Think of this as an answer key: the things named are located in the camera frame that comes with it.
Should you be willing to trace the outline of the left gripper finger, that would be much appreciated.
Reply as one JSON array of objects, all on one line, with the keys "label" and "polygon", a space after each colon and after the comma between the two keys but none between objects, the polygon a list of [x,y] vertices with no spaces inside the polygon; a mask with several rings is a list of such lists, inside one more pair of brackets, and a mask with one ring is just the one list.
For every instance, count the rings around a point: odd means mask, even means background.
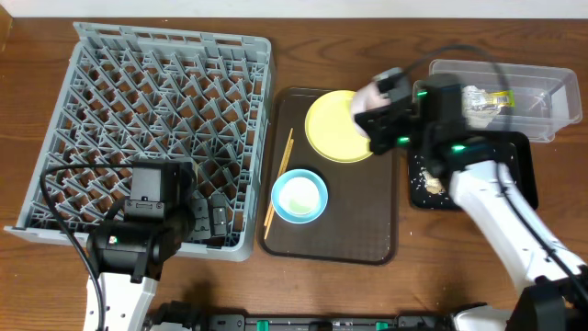
[{"label": "left gripper finger", "polygon": [[193,199],[192,211],[195,217],[195,226],[191,233],[191,241],[208,240],[211,238],[209,205],[206,199]]},{"label": "left gripper finger", "polygon": [[214,237],[225,236],[228,230],[228,204],[221,194],[209,197],[210,230]]}]

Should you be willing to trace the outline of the wooden chopstick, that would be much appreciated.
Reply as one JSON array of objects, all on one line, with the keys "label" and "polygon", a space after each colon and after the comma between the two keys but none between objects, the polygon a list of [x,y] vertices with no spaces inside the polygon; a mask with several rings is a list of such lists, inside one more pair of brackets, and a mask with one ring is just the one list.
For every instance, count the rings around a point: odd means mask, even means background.
[{"label": "wooden chopstick", "polygon": [[267,239],[267,237],[270,234],[270,229],[271,229],[272,222],[273,222],[274,216],[276,214],[276,210],[277,210],[277,206],[278,206],[278,202],[279,202],[279,197],[278,196],[279,196],[281,190],[285,186],[285,181],[286,181],[286,179],[284,178],[285,173],[281,177],[277,177],[277,180],[275,181],[274,186],[272,187],[270,201],[273,202],[273,206],[275,208],[275,212],[273,214],[273,218],[270,221],[269,226],[267,228],[265,228],[265,231],[264,231],[264,239]]},{"label": "wooden chopstick", "polygon": [[[284,153],[282,155],[280,166],[279,166],[279,169],[278,169],[278,172],[277,172],[277,177],[281,177],[286,172],[286,169],[287,169],[287,166],[288,166],[288,160],[290,158],[291,149],[292,149],[292,145],[293,145],[292,135],[293,135],[293,129],[290,129],[290,131],[288,133],[288,140],[287,140],[287,143],[286,143],[286,146],[285,146],[285,150],[284,150]],[[265,217],[265,220],[264,220],[264,227],[265,228],[267,228],[269,226],[270,221],[273,218],[274,212],[275,212],[275,208],[273,206],[273,202],[270,201],[269,202],[269,205],[268,205],[268,210],[267,210],[267,213],[266,213],[266,217]]]}]

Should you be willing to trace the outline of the yellow round plate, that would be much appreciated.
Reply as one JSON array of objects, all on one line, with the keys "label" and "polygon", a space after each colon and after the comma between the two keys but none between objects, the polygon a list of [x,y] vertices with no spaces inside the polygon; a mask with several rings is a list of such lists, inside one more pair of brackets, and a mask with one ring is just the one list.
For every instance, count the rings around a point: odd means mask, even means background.
[{"label": "yellow round plate", "polygon": [[335,90],[318,97],[310,106],[305,134],[323,158],[337,163],[356,163],[372,155],[369,139],[357,130],[351,113],[354,91]]}]

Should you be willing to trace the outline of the rice and nut scraps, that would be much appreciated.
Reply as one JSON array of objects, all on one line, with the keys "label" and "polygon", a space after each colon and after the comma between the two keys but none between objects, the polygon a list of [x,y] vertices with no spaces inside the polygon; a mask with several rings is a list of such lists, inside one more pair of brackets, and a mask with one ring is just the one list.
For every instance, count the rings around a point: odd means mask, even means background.
[{"label": "rice and nut scraps", "polygon": [[437,208],[445,205],[449,196],[441,181],[433,177],[424,167],[424,159],[419,154],[408,158],[410,197],[414,206]]}]

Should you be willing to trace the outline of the light blue bowl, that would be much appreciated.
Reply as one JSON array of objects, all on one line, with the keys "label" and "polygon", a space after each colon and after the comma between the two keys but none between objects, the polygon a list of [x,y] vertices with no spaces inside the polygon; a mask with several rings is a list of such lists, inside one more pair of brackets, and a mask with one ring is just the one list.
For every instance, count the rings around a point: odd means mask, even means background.
[{"label": "light blue bowl", "polygon": [[328,188],[323,179],[307,169],[293,169],[281,175],[271,190],[277,215],[293,224],[318,219],[328,204]]}]

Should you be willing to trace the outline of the green snack wrapper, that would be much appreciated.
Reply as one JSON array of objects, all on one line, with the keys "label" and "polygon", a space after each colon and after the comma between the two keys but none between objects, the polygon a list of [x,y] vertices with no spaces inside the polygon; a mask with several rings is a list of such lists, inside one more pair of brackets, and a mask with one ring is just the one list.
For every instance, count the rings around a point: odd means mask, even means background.
[{"label": "green snack wrapper", "polygon": [[514,108],[515,99],[510,90],[487,92],[476,86],[462,88],[463,111],[468,115],[495,115],[504,108]]}]

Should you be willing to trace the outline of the white pink bowl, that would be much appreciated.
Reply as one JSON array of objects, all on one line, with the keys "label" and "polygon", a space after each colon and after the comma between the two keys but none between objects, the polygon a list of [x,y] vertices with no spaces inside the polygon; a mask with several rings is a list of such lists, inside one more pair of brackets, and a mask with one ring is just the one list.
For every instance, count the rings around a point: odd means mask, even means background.
[{"label": "white pink bowl", "polygon": [[357,124],[355,115],[371,111],[374,108],[385,107],[389,104],[390,99],[379,92],[375,82],[371,82],[359,89],[354,94],[350,103],[351,117],[354,121],[356,131],[364,138],[368,137],[368,134]]}]

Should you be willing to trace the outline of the small white cup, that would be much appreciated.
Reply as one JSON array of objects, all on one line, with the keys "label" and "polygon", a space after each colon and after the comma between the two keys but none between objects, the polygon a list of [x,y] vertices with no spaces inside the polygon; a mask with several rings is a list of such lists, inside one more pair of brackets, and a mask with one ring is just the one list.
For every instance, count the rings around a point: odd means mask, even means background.
[{"label": "small white cup", "polygon": [[278,197],[278,205],[283,210],[298,216],[312,213],[320,202],[317,186],[306,177],[293,177],[286,181]]}]

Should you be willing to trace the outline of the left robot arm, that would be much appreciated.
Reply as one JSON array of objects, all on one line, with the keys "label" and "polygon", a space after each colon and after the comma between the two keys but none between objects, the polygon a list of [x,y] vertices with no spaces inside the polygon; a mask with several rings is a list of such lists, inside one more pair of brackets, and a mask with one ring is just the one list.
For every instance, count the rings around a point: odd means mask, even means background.
[{"label": "left robot arm", "polygon": [[86,330],[142,329],[164,262],[185,242],[228,233],[224,198],[195,195],[196,162],[141,160],[131,168],[130,195],[87,239]]}]

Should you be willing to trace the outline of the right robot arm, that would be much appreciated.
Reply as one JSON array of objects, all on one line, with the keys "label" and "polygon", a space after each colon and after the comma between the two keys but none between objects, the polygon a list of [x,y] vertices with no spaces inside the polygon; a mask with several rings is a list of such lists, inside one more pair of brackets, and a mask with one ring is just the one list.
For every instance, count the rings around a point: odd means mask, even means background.
[{"label": "right robot arm", "polygon": [[474,305],[449,316],[452,330],[584,330],[587,265],[539,219],[514,183],[502,151],[468,127],[462,84],[434,74],[414,92],[393,68],[356,92],[351,113],[373,154],[413,149],[426,171],[478,226],[519,298],[511,311]]}]

